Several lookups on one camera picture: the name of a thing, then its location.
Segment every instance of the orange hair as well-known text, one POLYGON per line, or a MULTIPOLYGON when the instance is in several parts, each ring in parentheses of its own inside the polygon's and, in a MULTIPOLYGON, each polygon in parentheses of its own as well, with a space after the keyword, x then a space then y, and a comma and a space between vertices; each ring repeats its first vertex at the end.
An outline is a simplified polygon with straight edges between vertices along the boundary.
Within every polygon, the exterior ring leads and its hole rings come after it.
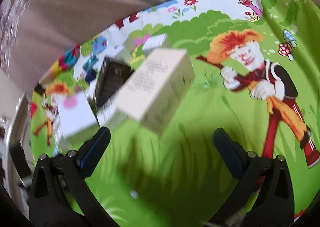
POLYGON ((207 60, 213 64, 219 64, 229 58, 230 53, 236 47, 244 46, 250 41, 263 41, 263 35, 252 29, 243 31, 230 30, 217 35, 210 43, 210 51, 207 60))

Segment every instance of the clown face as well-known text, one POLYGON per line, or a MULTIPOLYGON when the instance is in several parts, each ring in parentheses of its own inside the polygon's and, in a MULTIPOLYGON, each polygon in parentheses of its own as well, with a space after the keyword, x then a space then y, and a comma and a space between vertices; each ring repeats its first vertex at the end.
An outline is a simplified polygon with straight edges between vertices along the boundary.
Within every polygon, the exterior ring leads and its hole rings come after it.
POLYGON ((254 71, 264 64, 264 57, 257 41, 251 41, 244 46, 236 47, 230 53, 230 58, 242 63, 249 71, 254 71))

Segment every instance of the pink circle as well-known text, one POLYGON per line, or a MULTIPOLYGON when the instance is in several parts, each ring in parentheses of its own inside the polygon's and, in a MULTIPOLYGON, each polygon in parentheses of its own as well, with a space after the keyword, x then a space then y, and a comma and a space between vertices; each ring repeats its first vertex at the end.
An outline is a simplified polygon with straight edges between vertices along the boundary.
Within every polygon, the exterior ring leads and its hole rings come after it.
POLYGON ((77 96, 72 96, 70 98, 67 98, 63 101, 63 107, 65 109, 73 109, 78 105, 78 99, 77 96))

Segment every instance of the cartoon clown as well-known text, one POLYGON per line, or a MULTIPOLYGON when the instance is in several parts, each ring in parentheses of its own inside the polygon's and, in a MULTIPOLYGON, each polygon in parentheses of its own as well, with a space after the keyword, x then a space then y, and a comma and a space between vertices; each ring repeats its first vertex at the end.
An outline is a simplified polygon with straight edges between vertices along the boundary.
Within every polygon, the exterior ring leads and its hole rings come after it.
POLYGON ((264 59, 261 41, 263 36, 251 29, 220 34, 210 43, 206 61, 221 68, 223 84, 228 90, 238 92, 248 87, 251 98, 267 101, 269 124, 262 157, 273 158, 276 132, 279 122, 283 121, 304 149, 307 166, 311 168, 319 162, 320 152, 310 138, 311 130, 296 103, 298 91, 279 63, 264 59), (241 76, 229 66, 222 67, 220 63, 227 58, 240 62, 250 72, 241 76))

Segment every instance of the metal screw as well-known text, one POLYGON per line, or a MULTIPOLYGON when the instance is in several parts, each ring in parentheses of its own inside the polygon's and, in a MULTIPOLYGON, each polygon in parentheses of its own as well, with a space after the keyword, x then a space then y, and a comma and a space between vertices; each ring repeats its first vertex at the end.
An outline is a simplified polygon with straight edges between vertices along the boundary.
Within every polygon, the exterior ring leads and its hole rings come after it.
POLYGON ((247 154, 249 158, 255 158, 257 156, 253 151, 249 151, 247 154))
POLYGON ((284 158, 284 156, 282 156, 282 155, 279 155, 279 156, 277 156, 278 157, 278 159, 282 162, 282 161, 285 161, 285 158, 284 158))
POLYGON ((75 150, 70 150, 69 152, 68 152, 68 157, 73 157, 75 154, 76 154, 77 152, 75 151, 75 150))
POLYGON ((40 160, 44 160, 45 158, 47 157, 47 154, 41 154, 40 156, 39 156, 39 159, 40 160))

